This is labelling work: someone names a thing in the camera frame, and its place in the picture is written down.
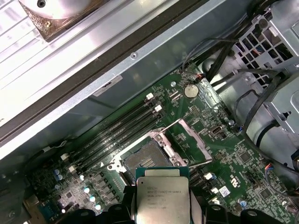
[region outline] motherboard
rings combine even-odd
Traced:
[[[46,223],[79,208],[100,214],[120,203],[136,168],[188,166],[190,187],[233,214],[254,208],[283,223],[292,200],[264,177],[266,161],[244,141],[217,93],[175,70],[128,102],[63,152],[27,175]],[[271,173],[272,185],[286,192]]]

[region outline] cable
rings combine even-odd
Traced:
[[[279,84],[279,81],[280,81],[280,77],[275,76],[272,79],[269,86],[267,87],[267,89],[262,93],[262,95],[255,102],[255,104],[253,105],[253,107],[251,108],[251,110],[249,111],[249,113],[246,116],[242,132],[244,132],[244,133],[247,132],[247,129],[248,129],[253,117],[255,116],[256,112],[262,106],[262,104],[265,102],[265,100],[274,92],[274,90],[276,89],[276,87]]]
[[[275,75],[277,75],[277,71],[272,71],[272,70],[265,70],[265,69],[239,69],[238,73],[242,73],[242,72],[250,72],[250,73],[256,73],[256,74],[260,74],[260,75],[269,75],[271,77],[274,77]],[[228,81],[230,78],[234,77],[234,73],[229,73],[227,76],[225,76],[224,78],[220,79],[217,82],[214,82],[213,84],[211,84],[212,87],[218,86],[223,82]]]
[[[225,76],[224,78],[220,79],[219,81],[212,83],[211,86],[212,87],[218,86],[221,83],[224,83],[224,82],[228,81],[232,77],[234,77],[234,73],[233,72],[229,73],[227,76]]]
[[[274,127],[279,127],[279,126],[280,126],[280,125],[279,125],[279,123],[278,123],[276,120],[274,120],[274,121],[272,121],[270,124],[268,124],[268,126],[266,126],[266,127],[261,131],[261,133],[259,134],[259,136],[258,136],[258,138],[257,138],[257,140],[256,140],[256,146],[257,146],[257,147],[260,147],[264,135],[265,135],[270,129],[272,129],[272,128],[274,128]]]
[[[265,158],[266,160],[268,160],[269,163],[271,163],[273,166],[279,166],[282,169],[289,171],[292,174],[295,174],[297,176],[299,176],[299,172],[289,168],[287,166],[285,166],[284,164],[278,162],[277,160],[269,157],[266,153],[264,153],[261,149],[259,149],[258,147],[256,147],[255,143],[251,140],[251,138],[246,134],[246,133],[242,133],[242,136],[244,138],[244,140],[246,141],[246,143],[248,144],[248,146],[250,148],[252,148],[253,150],[255,150],[257,153],[259,153],[263,158]]]
[[[190,57],[194,54],[194,52],[204,43],[207,41],[217,41],[217,42],[232,42],[232,43],[236,43],[238,42],[238,40],[232,40],[232,39],[222,39],[222,38],[206,38],[202,41],[200,41],[191,51],[190,53],[186,56],[186,58],[183,61],[183,65],[182,65],[182,71],[186,74],[189,75],[198,75],[198,73],[194,73],[194,72],[189,72],[186,70],[185,66],[186,63],[189,61]]]
[[[233,116],[235,118],[235,120],[237,121],[238,120],[238,117],[237,117],[237,108],[238,108],[238,105],[240,103],[240,101],[247,97],[250,93],[254,93],[254,95],[256,95],[257,97],[259,97],[259,95],[256,93],[255,90],[251,89],[251,90],[248,90],[247,92],[245,92],[243,95],[241,95],[235,102],[234,104],[234,108],[233,108]]]
[[[270,187],[276,194],[278,194],[278,195],[280,195],[280,196],[282,196],[282,197],[287,197],[287,198],[290,198],[290,199],[299,199],[299,196],[285,195],[285,194],[279,192],[278,190],[276,190],[276,189],[271,185],[268,171],[269,171],[269,170],[273,170],[273,169],[274,169],[274,167],[272,167],[272,166],[270,166],[269,168],[265,168],[266,182],[267,182],[267,184],[269,185],[269,187]]]
[[[240,26],[237,28],[237,30],[230,35],[230,38],[233,39],[239,39],[241,36],[243,36],[246,31],[252,26],[251,21],[258,15],[263,14],[266,8],[268,8],[270,5],[272,5],[274,2],[278,0],[266,0],[264,2],[257,2],[253,1],[253,5],[250,6],[251,9],[249,10],[249,16],[240,24]],[[214,64],[211,66],[210,70],[208,71],[206,78],[210,82],[215,75],[217,75],[220,67],[222,66],[225,58],[228,56],[230,49],[233,47],[233,44],[228,44],[225,46],[218,57],[216,58]]]

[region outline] green circuit board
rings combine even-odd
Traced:
[[[187,86],[194,85],[198,88],[198,93],[197,89],[186,90]],[[161,113],[156,117],[152,113],[139,113],[136,109],[138,106],[141,108],[140,105],[149,94],[153,94],[155,105],[162,107]],[[180,119],[203,140],[205,149],[212,158],[211,162],[207,162],[197,141],[179,122],[172,125]],[[243,209],[259,209],[283,223],[293,223],[294,215],[285,210],[285,206],[293,205],[293,202],[275,195],[267,188],[263,174],[267,164],[248,147],[240,135],[240,127],[229,124],[231,119],[230,112],[205,79],[194,84],[189,77],[175,70],[68,146],[65,152],[71,159],[67,165],[59,160],[33,173],[30,180],[36,187],[37,194],[43,195],[40,197],[41,201],[55,201],[57,195],[62,195],[65,203],[76,200],[80,208],[92,209],[94,203],[82,203],[82,199],[86,198],[82,190],[90,184],[97,190],[102,204],[112,203],[111,198],[113,202],[121,201],[121,191],[127,184],[123,181],[124,178],[116,171],[96,170],[109,165],[116,154],[148,131],[172,125],[165,135],[175,151],[188,161],[191,167],[191,185],[202,187],[209,203],[219,203],[237,215]],[[131,150],[136,152],[140,147],[139,144]],[[71,165],[77,168],[78,175],[68,175]],[[51,177],[54,168],[60,169],[64,174],[63,181]],[[203,175],[206,173],[211,173],[212,179],[205,179]],[[84,180],[79,179],[81,174],[85,176]],[[95,176],[99,174],[102,179],[95,180]],[[106,197],[102,188],[97,186],[97,182],[103,178],[107,184],[110,183],[111,191],[114,190],[113,197]],[[286,191],[274,174],[271,174],[271,179],[277,190]],[[68,192],[73,192],[74,197],[67,198]]]

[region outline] screw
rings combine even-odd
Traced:
[[[247,213],[250,216],[257,216],[257,213],[255,211],[248,211]]]
[[[159,141],[159,140],[162,139],[162,137],[161,137],[160,135],[157,135],[157,136],[156,136],[156,139]]]
[[[50,21],[46,21],[46,23],[45,23],[46,28],[49,28],[51,25],[52,25],[52,24],[51,24]]]
[[[138,54],[136,53],[136,52],[133,52],[132,54],[131,54],[131,58],[132,59],[136,59],[138,57]]]
[[[248,81],[250,81],[251,80],[251,77],[250,76],[247,76],[246,78],[245,78],[245,81],[246,82],[248,82]]]
[[[170,83],[170,86],[171,86],[171,87],[175,87],[176,85],[177,85],[176,82],[171,82],[171,83]]]
[[[11,210],[8,214],[8,217],[13,218],[15,216],[15,211]]]
[[[215,205],[215,206],[212,207],[212,209],[215,210],[215,211],[219,211],[221,208],[219,206]]]

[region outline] white label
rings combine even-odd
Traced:
[[[228,190],[228,188],[226,186],[223,186],[222,188],[220,188],[219,192],[222,195],[222,197],[226,197],[227,195],[230,194],[230,191]]]
[[[110,82],[106,83],[104,86],[99,88],[96,92],[94,92],[94,96],[98,97],[101,95],[103,92],[107,91],[109,88],[117,84],[119,81],[122,80],[122,76],[117,76],[114,79],[112,79]]]

